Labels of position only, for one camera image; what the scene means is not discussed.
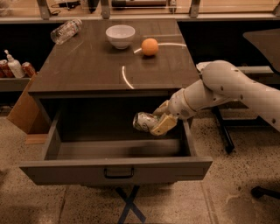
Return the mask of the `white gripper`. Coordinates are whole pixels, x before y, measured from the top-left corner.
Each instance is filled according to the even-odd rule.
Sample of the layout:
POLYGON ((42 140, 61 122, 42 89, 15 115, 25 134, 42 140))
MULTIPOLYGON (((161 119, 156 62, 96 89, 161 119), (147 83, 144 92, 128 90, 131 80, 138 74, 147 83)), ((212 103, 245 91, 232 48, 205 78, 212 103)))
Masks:
POLYGON ((153 115, 161 117, 150 133, 154 136, 162 136, 177 125, 178 119, 187 120, 195 115, 195 111, 187 103, 185 90, 182 88, 174 93, 169 101, 164 101, 156 108, 153 115))

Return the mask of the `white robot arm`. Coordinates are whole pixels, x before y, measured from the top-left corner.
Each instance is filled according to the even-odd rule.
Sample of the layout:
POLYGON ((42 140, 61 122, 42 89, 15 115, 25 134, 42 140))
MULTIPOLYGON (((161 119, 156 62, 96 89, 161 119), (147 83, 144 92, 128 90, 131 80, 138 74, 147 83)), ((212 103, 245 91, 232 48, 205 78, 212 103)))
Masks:
POLYGON ((150 130, 161 136, 201 109, 238 100, 280 131, 280 90, 251 80, 240 69, 224 60, 208 62, 202 78, 174 93, 154 112, 160 120, 150 130))

